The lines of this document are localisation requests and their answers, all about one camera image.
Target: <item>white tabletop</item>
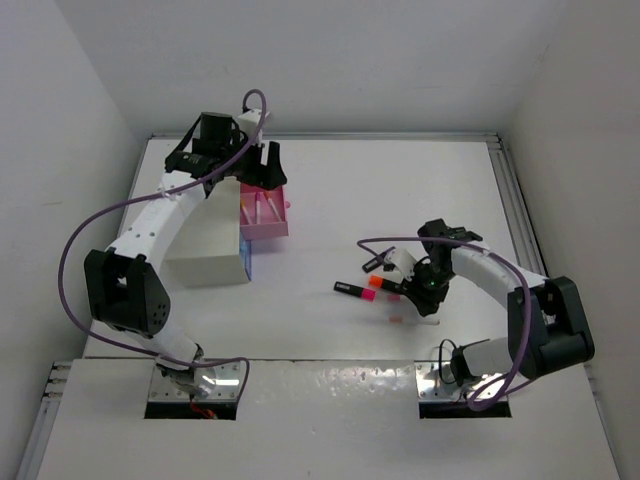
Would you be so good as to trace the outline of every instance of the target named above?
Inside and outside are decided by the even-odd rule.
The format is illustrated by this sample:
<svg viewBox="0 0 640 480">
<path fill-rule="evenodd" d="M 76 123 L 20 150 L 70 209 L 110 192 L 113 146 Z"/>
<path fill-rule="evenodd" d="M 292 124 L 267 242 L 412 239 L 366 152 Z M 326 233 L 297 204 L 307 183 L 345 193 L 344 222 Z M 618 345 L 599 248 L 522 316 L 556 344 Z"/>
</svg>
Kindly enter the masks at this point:
<svg viewBox="0 0 640 480">
<path fill-rule="evenodd" d="M 254 361 L 236 421 L 144 420 L 153 361 L 76 360 L 39 480 L 613 480 L 581 366 L 513 418 L 420 420 L 406 361 Z"/>
<path fill-rule="evenodd" d="M 133 194 L 154 192 L 177 140 L 149 141 Z M 355 245 L 363 237 L 415 235 L 444 218 L 482 235 L 515 260 L 487 145 L 427 140 L 283 140 L 290 237 L 253 242 L 253 280 L 187 289 L 161 270 L 174 320 L 209 357 L 264 359 L 425 359 L 443 338 L 468 343 L 506 334 L 506 313 L 464 279 L 420 322 L 408 302 L 367 303 L 332 291 L 341 280 L 366 286 Z M 125 224 L 140 206 L 128 211 Z M 406 244 L 416 257 L 419 243 Z M 400 313 L 401 325 L 389 316 Z M 104 324 L 96 332 L 131 342 Z M 85 357 L 129 357 L 90 339 Z"/>
</svg>

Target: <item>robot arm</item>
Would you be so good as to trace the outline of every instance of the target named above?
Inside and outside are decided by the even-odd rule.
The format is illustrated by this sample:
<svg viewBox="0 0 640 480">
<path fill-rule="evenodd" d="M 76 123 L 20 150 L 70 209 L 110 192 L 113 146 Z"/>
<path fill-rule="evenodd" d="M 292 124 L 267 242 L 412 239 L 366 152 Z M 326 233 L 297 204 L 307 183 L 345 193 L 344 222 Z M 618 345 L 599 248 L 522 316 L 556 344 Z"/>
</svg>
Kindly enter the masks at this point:
<svg viewBox="0 0 640 480">
<path fill-rule="evenodd" d="M 458 240 L 486 249 L 482 238 L 462 227 L 450 228 L 442 219 L 427 222 L 420 237 Z M 422 242 L 427 262 L 413 260 L 403 249 L 385 261 L 400 270 L 400 292 L 421 315 L 435 313 L 456 275 L 472 281 L 508 313 L 508 336 L 460 346 L 453 351 L 450 376 L 458 385 L 484 374 L 506 373 L 513 367 L 524 326 L 523 290 L 519 280 L 486 253 L 435 242 Z M 527 350 L 519 373 L 533 380 L 571 365 L 586 362 L 595 353 L 593 339 L 576 285 L 566 277 L 549 279 L 515 266 L 531 292 L 532 318 Z"/>
<path fill-rule="evenodd" d="M 202 185 L 171 193 L 201 179 L 224 164 L 254 133 L 259 110 L 248 110 L 237 119 L 203 113 L 176 149 L 165 160 L 165 173 L 157 188 L 165 192 L 147 203 L 132 225 L 106 251 L 92 250 L 85 259 L 85 277 L 91 314 L 111 328 L 125 332 L 145 349 L 157 352 L 157 363 L 178 383 L 189 385 L 193 369 L 164 357 L 193 362 L 200 347 L 186 337 L 169 316 L 171 301 L 157 272 L 173 239 L 196 207 L 226 176 L 273 190 L 287 182 L 280 165 L 279 144 L 270 142 L 266 165 L 261 163 L 260 134 L 231 169 Z M 200 123 L 200 136 L 191 151 L 185 148 Z"/>
</svg>

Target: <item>white box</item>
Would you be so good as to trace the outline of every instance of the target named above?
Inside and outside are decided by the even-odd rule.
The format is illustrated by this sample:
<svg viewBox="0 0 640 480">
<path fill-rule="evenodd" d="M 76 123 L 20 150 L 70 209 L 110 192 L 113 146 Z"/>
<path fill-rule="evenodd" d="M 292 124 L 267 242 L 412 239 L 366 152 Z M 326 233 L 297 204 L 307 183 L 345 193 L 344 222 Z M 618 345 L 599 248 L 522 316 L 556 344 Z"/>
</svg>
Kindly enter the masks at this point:
<svg viewBox="0 0 640 480">
<path fill-rule="evenodd" d="M 183 225 L 165 268 L 186 287 L 236 285 L 251 280 L 251 248 L 240 234 L 240 182 L 215 186 Z"/>
</svg>

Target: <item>pink container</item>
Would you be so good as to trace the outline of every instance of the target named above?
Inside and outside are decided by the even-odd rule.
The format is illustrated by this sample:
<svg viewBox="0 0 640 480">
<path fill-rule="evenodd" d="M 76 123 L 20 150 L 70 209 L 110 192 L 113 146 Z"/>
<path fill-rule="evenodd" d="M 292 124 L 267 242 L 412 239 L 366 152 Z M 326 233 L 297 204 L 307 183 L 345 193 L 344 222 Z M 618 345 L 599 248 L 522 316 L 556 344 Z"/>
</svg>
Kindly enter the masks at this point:
<svg viewBox="0 0 640 480">
<path fill-rule="evenodd" d="M 245 240 L 263 240 L 265 238 L 289 236 L 287 208 L 289 208 L 290 205 L 289 202 L 285 200 L 284 187 L 278 187 L 268 193 L 282 221 L 278 221 L 278 218 L 271 210 L 271 206 L 267 201 L 263 189 L 250 187 L 245 184 L 240 186 L 240 198 L 249 213 L 249 218 L 253 222 L 253 225 L 249 224 L 242 210 L 239 209 L 240 232 Z M 260 223 L 256 222 L 256 201 L 260 202 Z"/>
</svg>

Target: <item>white wall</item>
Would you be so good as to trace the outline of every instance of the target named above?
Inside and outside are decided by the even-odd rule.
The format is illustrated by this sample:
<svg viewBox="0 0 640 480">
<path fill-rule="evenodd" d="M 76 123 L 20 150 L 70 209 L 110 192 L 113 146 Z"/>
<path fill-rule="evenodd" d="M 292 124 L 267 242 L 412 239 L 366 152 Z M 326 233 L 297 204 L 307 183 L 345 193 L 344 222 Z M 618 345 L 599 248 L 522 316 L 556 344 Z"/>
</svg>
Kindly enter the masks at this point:
<svg viewBox="0 0 640 480">
<path fill-rule="evenodd" d="M 640 457 L 640 3 L 576 0 L 510 133 L 552 274 L 580 286 L 624 478 Z"/>
<path fill-rule="evenodd" d="M 501 130 L 565 0 L 56 0 L 143 134 L 265 91 L 277 130 Z"/>
<path fill-rule="evenodd" d="M 13 478 L 54 360 L 83 336 L 56 293 L 72 229 L 126 198 L 140 145 L 53 0 L 0 4 L 0 478 Z M 88 319 L 81 257 L 118 215 L 77 242 L 67 285 Z"/>
</svg>

